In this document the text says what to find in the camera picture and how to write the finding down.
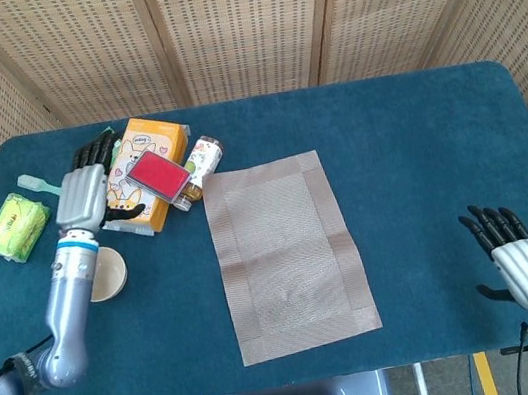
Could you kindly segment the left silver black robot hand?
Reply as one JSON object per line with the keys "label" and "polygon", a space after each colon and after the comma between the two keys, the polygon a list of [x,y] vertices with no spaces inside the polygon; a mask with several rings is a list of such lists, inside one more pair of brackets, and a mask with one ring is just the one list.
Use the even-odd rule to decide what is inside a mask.
{"label": "left silver black robot hand", "polygon": [[95,139],[79,147],[72,157],[71,170],[65,174],[58,201],[56,224],[59,236],[82,230],[96,234],[105,222],[132,220],[146,205],[113,208],[108,205],[108,176],[118,134],[107,127]]}

